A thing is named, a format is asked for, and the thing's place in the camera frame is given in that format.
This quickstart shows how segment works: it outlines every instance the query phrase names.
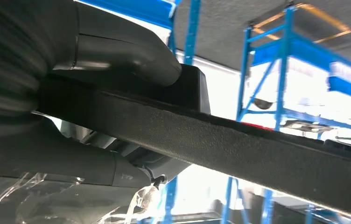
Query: clear plastic wrap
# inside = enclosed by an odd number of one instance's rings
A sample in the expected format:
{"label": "clear plastic wrap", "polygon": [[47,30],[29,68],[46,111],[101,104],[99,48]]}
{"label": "clear plastic wrap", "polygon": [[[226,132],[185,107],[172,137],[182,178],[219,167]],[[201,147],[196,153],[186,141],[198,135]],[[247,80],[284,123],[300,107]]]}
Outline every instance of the clear plastic wrap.
{"label": "clear plastic wrap", "polygon": [[137,191],[83,181],[31,172],[0,176],[0,224],[130,224],[153,216],[160,203],[154,186]]}
{"label": "clear plastic wrap", "polygon": [[160,200],[161,193],[156,187],[143,187],[134,194],[127,210],[118,207],[94,224],[130,224],[132,219],[142,220],[154,216]]}
{"label": "clear plastic wrap", "polygon": [[51,199],[82,181],[79,177],[43,173],[24,173],[20,178],[0,176],[0,223],[80,224],[73,216],[59,211],[62,206]]}

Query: red object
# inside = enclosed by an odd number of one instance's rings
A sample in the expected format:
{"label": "red object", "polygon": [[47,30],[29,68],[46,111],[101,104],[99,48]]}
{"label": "red object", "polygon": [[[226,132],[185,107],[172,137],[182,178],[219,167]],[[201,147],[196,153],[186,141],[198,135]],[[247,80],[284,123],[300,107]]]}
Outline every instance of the red object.
{"label": "red object", "polygon": [[245,125],[248,125],[248,126],[252,126],[252,127],[257,127],[257,128],[273,131],[273,128],[264,127],[264,126],[261,126],[261,125],[255,125],[255,124],[250,124],[250,123],[245,123],[245,122],[241,122],[241,123],[245,124]]}

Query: garage ceiling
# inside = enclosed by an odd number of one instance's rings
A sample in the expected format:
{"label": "garage ceiling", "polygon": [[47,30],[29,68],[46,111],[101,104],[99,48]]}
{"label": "garage ceiling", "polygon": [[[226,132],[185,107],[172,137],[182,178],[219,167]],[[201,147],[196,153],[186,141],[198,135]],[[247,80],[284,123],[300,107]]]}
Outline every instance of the garage ceiling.
{"label": "garage ceiling", "polygon": [[[351,27],[351,0],[305,0]],[[202,0],[196,55],[232,69],[240,69],[243,30],[248,21],[284,4],[284,0]],[[183,0],[177,11],[177,47],[184,48],[190,0]],[[351,34],[331,49],[351,59]]]}

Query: textured black bar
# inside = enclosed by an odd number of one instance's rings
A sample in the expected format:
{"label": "textured black bar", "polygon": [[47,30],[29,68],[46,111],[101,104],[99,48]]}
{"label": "textured black bar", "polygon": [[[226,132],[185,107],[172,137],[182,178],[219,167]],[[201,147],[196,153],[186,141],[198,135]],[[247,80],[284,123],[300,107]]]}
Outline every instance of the textured black bar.
{"label": "textured black bar", "polygon": [[40,111],[351,214],[351,152],[64,77],[42,83]]}

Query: plastic bag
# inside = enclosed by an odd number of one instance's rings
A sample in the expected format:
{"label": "plastic bag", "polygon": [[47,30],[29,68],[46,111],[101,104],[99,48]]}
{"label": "plastic bag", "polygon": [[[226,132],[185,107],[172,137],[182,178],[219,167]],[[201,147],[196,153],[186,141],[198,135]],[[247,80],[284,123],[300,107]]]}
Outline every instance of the plastic bag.
{"label": "plastic bag", "polygon": [[[20,178],[0,177],[0,223],[80,224],[65,215],[64,207],[53,204],[53,197],[79,185],[79,177],[44,173],[24,173]],[[68,197],[72,203],[73,196]]]}
{"label": "plastic bag", "polygon": [[132,219],[142,220],[154,216],[160,200],[161,194],[156,187],[143,187],[134,194],[126,213],[118,207],[94,224],[130,224]]}

